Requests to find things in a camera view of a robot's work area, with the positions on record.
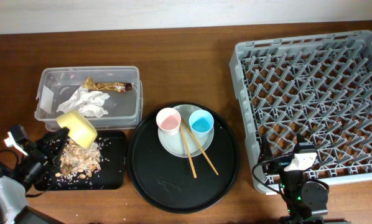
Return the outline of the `food scraps and rice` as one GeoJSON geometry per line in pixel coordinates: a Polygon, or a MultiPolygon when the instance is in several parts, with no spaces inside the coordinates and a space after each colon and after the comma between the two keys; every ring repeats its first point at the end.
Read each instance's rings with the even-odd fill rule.
{"type": "Polygon", "coordinates": [[[61,181],[92,178],[95,173],[102,170],[101,164],[105,158],[101,152],[104,146],[103,142],[95,141],[85,149],[68,138],[59,160],[59,171],[54,172],[54,175],[61,181]]]}

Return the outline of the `yellow bowl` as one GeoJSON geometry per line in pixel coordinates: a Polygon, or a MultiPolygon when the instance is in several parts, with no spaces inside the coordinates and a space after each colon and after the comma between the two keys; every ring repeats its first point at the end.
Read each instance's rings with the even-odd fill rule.
{"type": "Polygon", "coordinates": [[[68,136],[84,149],[89,149],[98,135],[93,125],[76,110],[58,116],[56,121],[61,128],[68,128],[68,136]]]}

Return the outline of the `gold snack wrapper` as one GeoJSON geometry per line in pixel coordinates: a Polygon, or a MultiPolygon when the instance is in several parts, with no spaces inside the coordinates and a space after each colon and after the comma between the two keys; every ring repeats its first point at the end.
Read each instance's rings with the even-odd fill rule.
{"type": "Polygon", "coordinates": [[[95,83],[91,77],[88,77],[85,82],[83,83],[83,88],[87,88],[89,90],[109,90],[115,91],[118,93],[131,91],[133,86],[131,83],[123,83],[123,82],[104,82],[104,83],[95,83]]]}

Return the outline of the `pink plastic cup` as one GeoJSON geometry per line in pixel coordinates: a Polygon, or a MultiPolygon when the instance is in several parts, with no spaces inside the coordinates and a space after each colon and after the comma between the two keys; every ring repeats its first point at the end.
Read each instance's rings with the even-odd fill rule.
{"type": "Polygon", "coordinates": [[[168,136],[178,133],[181,120],[180,113],[174,108],[163,108],[156,116],[156,123],[159,129],[168,136]]]}

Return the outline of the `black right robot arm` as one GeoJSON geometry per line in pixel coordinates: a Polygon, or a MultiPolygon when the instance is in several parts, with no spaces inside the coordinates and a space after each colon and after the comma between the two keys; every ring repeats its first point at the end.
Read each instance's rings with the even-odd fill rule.
{"type": "Polygon", "coordinates": [[[266,136],[262,137],[262,144],[259,162],[267,166],[269,173],[279,174],[279,194],[289,213],[279,223],[323,223],[323,216],[328,213],[329,186],[304,175],[316,160],[315,146],[298,134],[292,152],[274,157],[266,136]]]}

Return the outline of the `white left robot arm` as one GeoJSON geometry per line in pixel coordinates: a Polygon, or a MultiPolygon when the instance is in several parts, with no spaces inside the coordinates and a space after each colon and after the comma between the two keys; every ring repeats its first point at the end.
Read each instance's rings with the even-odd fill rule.
{"type": "Polygon", "coordinates": [[[68,128],[62,128],[34,142],[21,125],[10,129],[4,139],[5,151],[13,147],[24,159],[15,155],[13,169],[0,162],[0,223],[60,223],[32,208],[27,199],[33,196],[27,192],[58,166],[69,132],[68,128]]]}

